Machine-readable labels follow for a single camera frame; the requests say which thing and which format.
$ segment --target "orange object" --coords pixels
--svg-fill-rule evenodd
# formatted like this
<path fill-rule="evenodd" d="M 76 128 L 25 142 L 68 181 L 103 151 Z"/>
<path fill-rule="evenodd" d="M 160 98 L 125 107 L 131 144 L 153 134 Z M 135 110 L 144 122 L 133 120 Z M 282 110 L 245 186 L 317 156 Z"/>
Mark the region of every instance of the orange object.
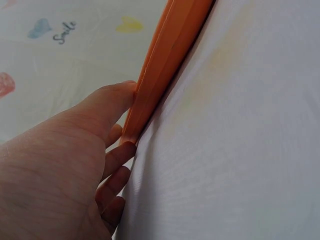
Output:
<path fill-rule="evenodd" d="M 136 143 L 197 37 L 213 0 L 168 0 L 159 20 L 126 118 L 121 142 Z"/>

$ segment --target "white sheet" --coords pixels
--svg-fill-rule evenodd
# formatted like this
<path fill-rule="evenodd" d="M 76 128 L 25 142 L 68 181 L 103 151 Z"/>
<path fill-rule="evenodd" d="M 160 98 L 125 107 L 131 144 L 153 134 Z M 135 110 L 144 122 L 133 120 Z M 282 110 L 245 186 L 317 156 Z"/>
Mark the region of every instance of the white sheet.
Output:
<path fill-rule="evenodd" d="M 217 2 L 139 142 L 119 240 L 320 239 L 319 9 Z"/>
<path fill-rule="evenodd" d="M 0 79 L 0 143 L 101 86 L 136 80 L 165 4 L 0 0 L 0 74 L 15 82 L 11 91 Z"/>

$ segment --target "hand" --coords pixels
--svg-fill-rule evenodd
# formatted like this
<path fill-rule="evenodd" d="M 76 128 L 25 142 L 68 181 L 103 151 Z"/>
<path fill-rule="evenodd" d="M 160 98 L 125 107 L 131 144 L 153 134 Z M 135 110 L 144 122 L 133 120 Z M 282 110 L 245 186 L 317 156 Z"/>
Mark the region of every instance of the hand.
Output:
<path fill-rule="evenodd" d="M 122 165 L 136 146 L 106 148 L 122 134 L 115 123 L 135 87 L 102 87 L 0 146 L 0 239 L 111 239 L 125 205 L 117 194 L 130 176 Z"/>

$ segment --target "mattress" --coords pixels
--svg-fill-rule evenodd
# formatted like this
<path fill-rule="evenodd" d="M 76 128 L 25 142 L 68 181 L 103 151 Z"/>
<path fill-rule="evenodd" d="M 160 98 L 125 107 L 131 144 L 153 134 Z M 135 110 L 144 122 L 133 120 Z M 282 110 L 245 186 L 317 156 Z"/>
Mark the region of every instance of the mattress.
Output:
<path fill-rule="evenodd" d="M 0 0 L 0 143 L 137 80 L 166 2 Z"/>

